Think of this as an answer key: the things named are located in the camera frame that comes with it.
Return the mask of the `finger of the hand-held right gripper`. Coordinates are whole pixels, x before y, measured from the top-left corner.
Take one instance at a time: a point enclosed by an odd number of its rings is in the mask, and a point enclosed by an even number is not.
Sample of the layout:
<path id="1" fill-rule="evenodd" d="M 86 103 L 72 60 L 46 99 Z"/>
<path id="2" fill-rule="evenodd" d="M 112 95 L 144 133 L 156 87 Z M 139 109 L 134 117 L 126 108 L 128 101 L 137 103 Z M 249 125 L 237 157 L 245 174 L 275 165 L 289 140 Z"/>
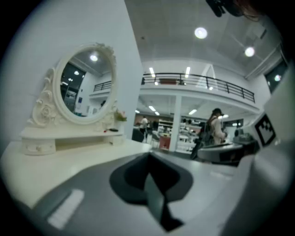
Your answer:
<path id="1" fill-rule="evenodd" d="M 215 165 L 238 166 L 245 156 L 255 154 L 258 144 L 224 143 L 200 148 L 197 151 L 197 161 Z"/>

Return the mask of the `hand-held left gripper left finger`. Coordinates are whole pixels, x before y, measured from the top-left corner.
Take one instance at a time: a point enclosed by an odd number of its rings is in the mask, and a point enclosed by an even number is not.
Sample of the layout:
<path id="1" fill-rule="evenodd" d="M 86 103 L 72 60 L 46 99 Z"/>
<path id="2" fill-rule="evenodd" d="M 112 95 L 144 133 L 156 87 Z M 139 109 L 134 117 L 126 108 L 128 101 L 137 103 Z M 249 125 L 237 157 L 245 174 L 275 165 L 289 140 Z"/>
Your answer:
<path id="1" fill-rule="evenodd" d="M 33 207 L 47 221 L 60 212 L 73 190 L 84 193 L 74 213 L 58 232 L 67 236 L 159 236 L 165 232 L 143 205 L 129 204 L 113 191 L 110 176 L 120 166 L 143 153 L 95 164 L 62 181 L 44 194 Z"/>

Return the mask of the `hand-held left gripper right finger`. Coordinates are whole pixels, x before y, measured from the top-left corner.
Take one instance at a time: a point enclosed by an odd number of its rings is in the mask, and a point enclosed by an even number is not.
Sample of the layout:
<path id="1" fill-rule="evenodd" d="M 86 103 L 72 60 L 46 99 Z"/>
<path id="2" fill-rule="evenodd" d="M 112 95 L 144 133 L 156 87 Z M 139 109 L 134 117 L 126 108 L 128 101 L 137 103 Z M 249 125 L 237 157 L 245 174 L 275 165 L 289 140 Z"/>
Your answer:
<path id="1" fill-rule="evenodd" d="M 212 222 L 206 211 L 218 200 L 237 173 L 238 168 L 182 159 L 168 154 L 150 151 L 158 158 L 176 164 L 187 170 L 193 177 L 193 184 L 182 200 L 168 204 L 169 210 L 183 225 L 170 231 L 158 230 L 150 236 L 214 236 L 218 226 Z"/>

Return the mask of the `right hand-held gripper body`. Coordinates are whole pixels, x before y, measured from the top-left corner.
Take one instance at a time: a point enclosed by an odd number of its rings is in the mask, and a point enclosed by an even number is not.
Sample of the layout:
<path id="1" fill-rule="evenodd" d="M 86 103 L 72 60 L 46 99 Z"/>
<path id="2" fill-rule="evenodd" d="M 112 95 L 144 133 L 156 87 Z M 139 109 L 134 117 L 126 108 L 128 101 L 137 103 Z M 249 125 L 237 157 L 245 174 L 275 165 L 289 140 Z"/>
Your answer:
<path id="1" fill-rule="evenodd" d="M 222 236 L 292 236 L 295 233 L 295 69 L 289 67 L 264 114 L 254 123 L 261 145 L 242 195 Z"/>

